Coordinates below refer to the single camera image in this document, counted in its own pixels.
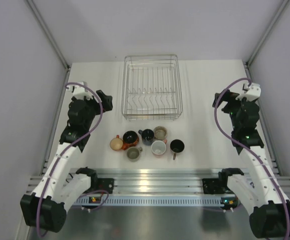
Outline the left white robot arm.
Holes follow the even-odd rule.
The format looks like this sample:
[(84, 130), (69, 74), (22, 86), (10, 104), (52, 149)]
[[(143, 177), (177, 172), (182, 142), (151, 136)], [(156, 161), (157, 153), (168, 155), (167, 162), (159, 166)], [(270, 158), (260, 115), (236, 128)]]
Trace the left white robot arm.
[(99, 188), (95, 170), (79, 168), (70, 181), (67, 177), (75, 161), (82, 154), (91, 132), (97, 127), (92, 122), (95, 116), (113, 109), (112, 96), (101, 90), (92, 91), (81, 84), (71, 88), (73, 96), (69, 103), (68, 120), (63, 130), (56, 154), (46, 173), (31, 194), (21, 198), (20, 205), (25, 223), (35, 227), (38, 236), (41, 230), (59, 232), (69, 209), (76, 200), (88, 194), (109, 194)]

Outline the small orange cup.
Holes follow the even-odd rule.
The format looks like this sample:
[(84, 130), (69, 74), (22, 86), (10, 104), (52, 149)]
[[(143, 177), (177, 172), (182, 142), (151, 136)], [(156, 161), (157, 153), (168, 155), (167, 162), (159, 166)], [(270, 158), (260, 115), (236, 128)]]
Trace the small orange cup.
[(123, 147), (123, 144), (123, 140), (120, 136), (116, 135), (116, 137), (110, 141), (110, 148), (114, 151), (118, 151)]

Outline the orange cup black interior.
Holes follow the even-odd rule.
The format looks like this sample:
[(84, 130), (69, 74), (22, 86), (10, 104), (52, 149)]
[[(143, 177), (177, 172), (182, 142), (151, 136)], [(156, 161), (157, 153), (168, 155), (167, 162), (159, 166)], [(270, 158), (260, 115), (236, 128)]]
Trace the orange cup black interior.
[(123, 134), (123, 146), (122, 150), (126, 150), (130, 147), (135, 147), (139, 142), (139, 136), (133, 130), (129, 130)]

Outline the pink cup white interior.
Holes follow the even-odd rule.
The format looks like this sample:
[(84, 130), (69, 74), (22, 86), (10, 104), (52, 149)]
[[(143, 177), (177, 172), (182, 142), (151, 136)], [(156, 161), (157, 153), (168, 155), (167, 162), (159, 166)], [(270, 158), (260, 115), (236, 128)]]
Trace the pink cup white interior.
[(162, 157), (167, 150), (167, 140), (156, 140), (151, 145), (151, 151), (155, 157)]

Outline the dark blue cup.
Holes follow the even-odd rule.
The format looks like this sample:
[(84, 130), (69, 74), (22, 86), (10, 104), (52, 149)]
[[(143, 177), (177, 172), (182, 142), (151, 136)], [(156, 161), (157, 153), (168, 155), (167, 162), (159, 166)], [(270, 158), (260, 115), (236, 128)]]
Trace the dark blue cup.
[(146, 146), (152, 145), (154, 142), (154, 131), (151, 129), (144, 129), (144, 130), (138, 130), (139, 135), (141, 136), (142, 143)]

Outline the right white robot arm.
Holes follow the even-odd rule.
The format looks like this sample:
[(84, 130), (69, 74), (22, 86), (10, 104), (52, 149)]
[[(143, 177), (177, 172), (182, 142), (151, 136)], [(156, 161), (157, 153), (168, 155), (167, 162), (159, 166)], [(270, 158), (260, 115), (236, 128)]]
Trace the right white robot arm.
[(213, 108), (226, 102), (222, 111), (229, 115), (233, 130), (226, 137), (232, 141), (237, 154), (245, 162), (251, 181), (241, 169), (224, 168), (219, 172), (221, 191), (231, 191), (238, 197), (249, 215), (249, 225), (258, 239), (290, 237), (290, 199), (283, 192), (256, 130), (259, 106), (229, 90), (216, 93)]

